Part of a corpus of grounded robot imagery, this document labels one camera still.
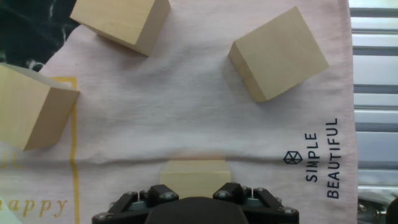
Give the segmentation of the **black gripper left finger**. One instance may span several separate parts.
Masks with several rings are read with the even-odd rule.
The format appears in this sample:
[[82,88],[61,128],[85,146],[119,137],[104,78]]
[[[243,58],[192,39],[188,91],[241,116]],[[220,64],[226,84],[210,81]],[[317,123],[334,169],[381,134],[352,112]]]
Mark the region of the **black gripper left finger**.
[[178,199],[179,195],[164,184],[139,192],[125,192],[110,204],[107,212],[94,215],[92,224],[145,224],[156,206]]

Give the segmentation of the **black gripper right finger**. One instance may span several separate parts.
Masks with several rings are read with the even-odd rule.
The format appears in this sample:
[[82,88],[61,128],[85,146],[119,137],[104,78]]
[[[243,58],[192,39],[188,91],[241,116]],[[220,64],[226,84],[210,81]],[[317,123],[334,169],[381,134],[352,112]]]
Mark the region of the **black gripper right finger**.
[[248,223],[298,224],[299,211],[282,204],[264,187],[254,189],[239,183],[227,182],[213,194],[213,199],[237,205]]

